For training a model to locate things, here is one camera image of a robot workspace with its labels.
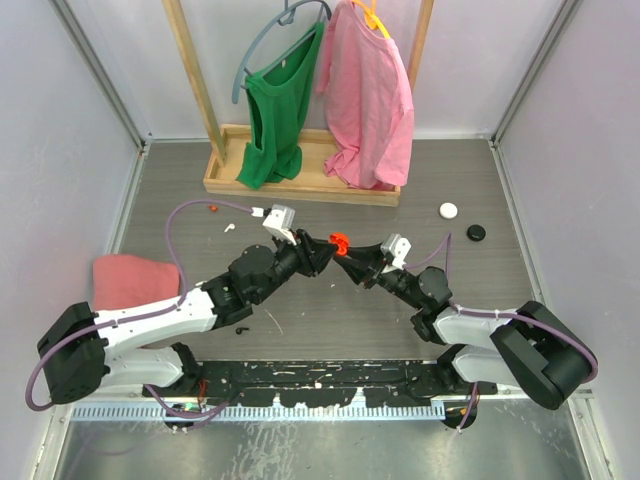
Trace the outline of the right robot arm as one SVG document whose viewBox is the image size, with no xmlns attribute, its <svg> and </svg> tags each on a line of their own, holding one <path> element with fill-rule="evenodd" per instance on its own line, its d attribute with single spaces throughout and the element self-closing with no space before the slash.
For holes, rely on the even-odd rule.
<svg viewBox="0 0 640 480">
<path fill-rule="evenodd" d="M 341 247 L 335 260 L 352 281 L 378 286 L 415 309 L 414 331 L 447 346 L 438 379 L 459 394 L 486 382 L 522 390 L 539 406 L 558 409 L 599 372 L 595 354 L 545 305 L 507 310 L 464 307 L 454 299 L 447 267 L 430 259 L 409 264 L 408 239 L 392 235 L 367 247 Z"/>
</svg>

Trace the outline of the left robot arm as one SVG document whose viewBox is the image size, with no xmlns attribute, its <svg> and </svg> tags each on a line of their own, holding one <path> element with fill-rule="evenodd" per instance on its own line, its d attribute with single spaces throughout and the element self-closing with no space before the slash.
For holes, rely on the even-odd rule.
<svg viewBox="0 0 640 480">
<path fill-rule="evenodd" d="M 188 396 L 200 384 L 199 366 L 187 346 L 156 349 L 154 343 L 231 326 L 253 312 L 294 274 L 315 277 L 333 259 L 336 245 L 300 229 L 276 247 L 251 245 L 228 270 L 174 298 L 129 309 L 94 312 L 73 304 L 39 340 L 39 363 L 27 382 L 28 406 L 43 375 L 53 405 L 81 400 L 111 387 L 151 385 L 167 395 Z"/>
</svg>

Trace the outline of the orange earbud case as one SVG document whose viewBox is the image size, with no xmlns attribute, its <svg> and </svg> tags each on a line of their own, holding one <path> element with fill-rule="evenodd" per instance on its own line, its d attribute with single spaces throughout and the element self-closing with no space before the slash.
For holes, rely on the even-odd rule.
<svg viewBox="0 0 640 480">
<path fill-rule="evenodd" d="M 336 255 L 340 257 L 344 257 L 348 254 L 350 247 L 350 239 L 349 237 L 341 232 L 334 232 L 329 235 L 328 239 L 330 244 L 336 246 Z"/>
</svg>

